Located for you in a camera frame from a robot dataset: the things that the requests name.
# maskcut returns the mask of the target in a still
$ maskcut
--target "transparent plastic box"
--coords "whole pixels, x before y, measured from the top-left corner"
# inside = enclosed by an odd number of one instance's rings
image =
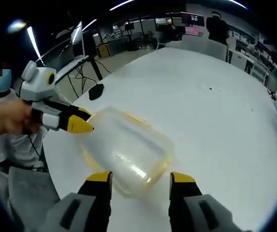
[[[113,172],[113,185],[125,197],[149,190],[172,162],[174,144],[129,113],[107,107],[88,122],[95,128],[78,135],[94,172]]]

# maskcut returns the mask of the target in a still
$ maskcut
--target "face mask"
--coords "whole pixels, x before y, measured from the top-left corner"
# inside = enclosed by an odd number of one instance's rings
[[[12,82],[11,69],[3,69],[0,77],[0,92],[6,92],[10,89]]]

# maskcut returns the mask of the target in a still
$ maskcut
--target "white round table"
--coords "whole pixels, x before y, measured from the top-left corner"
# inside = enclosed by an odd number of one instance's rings
[[[101,83],[99,99],[90,101],[87,92],[74,104],[90,112],[106,106],[130,111],[175,143],[172,167],[143,198],[125,199],[113,190],[108,231],[171,231],[172,170],[195,178],[241,229],[259,229],[277,203],[277,112],[259,81],[213,57],[164,48]],[[59,196],[77,192],[92,172],[75,135],[49,131],[44,150]]]

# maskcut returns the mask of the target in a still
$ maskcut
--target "person standing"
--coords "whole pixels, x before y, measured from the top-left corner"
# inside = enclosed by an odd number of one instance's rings
[[[209,39],[227,45],[226,39],[229,38],[229,27],[227,23],[221,19],[218,12],[213,11],[212,17],[206,20],[206,28],[209,32]]]

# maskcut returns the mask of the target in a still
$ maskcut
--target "human hand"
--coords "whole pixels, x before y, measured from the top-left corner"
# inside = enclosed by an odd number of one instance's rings
[[[31,105],[26,104],[21,99],[5,103],[3,108],[5,130],[13,134],[38,132],[40,123],[32,120],[31,111]]]

